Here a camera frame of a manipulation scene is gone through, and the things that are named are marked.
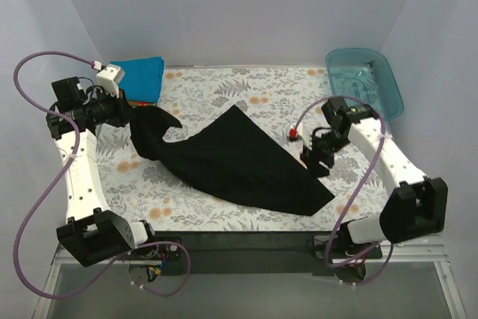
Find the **black t shirt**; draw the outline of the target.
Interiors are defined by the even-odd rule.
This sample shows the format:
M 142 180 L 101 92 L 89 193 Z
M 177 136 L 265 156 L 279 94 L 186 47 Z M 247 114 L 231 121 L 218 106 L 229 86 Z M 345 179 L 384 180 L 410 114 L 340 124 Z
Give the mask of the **black t shirt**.
M 159 161 L 198 191 L 225 201 L 269 211 L 312 216 L 334 194 L 303 165 L 233 105 L 198 134 L 166 142 L 173 115 L 155 106 L 138 107 L 130 122 L 137 153 Z

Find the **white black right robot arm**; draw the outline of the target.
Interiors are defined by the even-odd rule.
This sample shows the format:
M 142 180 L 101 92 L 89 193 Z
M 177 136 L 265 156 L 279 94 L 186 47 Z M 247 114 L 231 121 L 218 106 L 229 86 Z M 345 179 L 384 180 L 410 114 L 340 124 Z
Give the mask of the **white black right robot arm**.
M 308 131 L 297 120 L 288 139 L 302 142 L 301 161 L 315 177 L 329 175 L 335 153 L 354 145 L 369 162 L 364 177 L 376 173 L 388 200 L 378 215 L 350 221 L 339 218 L 326 246 L 352 258 L 367 244 L 399 244 L 442 232 L 448 195 L 445 181 L 429 177 L 405 156 L 371 105 L 357 100 L 350 106 L 347 100 L 332 96 L 317 101 L 329 126 Z

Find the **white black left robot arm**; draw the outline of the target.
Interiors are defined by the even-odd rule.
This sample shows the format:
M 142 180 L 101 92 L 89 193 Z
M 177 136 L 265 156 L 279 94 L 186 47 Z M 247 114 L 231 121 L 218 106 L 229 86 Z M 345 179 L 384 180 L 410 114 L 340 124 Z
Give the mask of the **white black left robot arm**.
M 62 161 L 72 161 L 65 174 L 66 223 L 57 229 L 60 244 L 85 267 L 130 250 L 153 258 L 159 242 L 152 226 L 112 212 L 96 163 L 97 126 L 123 127 L 133 117 L 124 92 L 114 97 L 99 85 L 83 90 L 77 77 L 55 81 L 52 89 L 57 100 L 51 109 L 62 116 L 47 115 L 47 126 Z

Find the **floral table mat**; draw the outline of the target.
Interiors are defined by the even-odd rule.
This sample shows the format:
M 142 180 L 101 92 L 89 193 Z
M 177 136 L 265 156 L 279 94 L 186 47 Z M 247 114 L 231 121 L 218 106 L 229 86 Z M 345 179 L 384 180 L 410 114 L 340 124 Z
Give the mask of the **floral table mat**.
M 326 70 L 319 67 L 167 69 L 158 106 L 181 122 L 166 133 L 169 142 L 198 133 L 235 105 L 298 157 L 301 146 L 287 142 L 286 131 L 296 120 L 308 128 L 324 126 L 322 111 L 309 105 L 330 93 Z M 368 162 L 354 146 L 336 155 L 323 179 L 334 199 L 315 215 L 301 217 L 235 205 L 189 188 L 162 164 L 139 157 L 127 128 L 102 126 L 97 134 L 97 164 L 109 206 L 130 221 L 149 221 L 157 231 L 327 231 L 342 211 L 348 219 L 374 215 L 387 199 L 377 174 L 364 177 Z

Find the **teal plastic bin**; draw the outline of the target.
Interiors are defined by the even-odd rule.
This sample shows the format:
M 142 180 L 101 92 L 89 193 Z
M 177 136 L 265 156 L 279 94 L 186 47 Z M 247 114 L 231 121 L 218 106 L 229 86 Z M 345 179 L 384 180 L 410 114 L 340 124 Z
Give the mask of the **teal plastic bin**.
M 362 100 L 386 121 L 404 110 L 402 96 L 388 60 L 380 52 L 364 48 L 336 49 L 326 56 L 332 93 Z

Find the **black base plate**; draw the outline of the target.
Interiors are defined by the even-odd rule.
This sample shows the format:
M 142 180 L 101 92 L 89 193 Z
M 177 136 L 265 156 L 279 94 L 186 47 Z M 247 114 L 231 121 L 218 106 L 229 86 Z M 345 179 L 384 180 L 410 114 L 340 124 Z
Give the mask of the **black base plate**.
M 365 261 L 327 267 L 328 232 L 158 232 L 160 246 L 133 255 L 128 273 L 141 283 L 192 274 L 310 273 L 361 282 Z

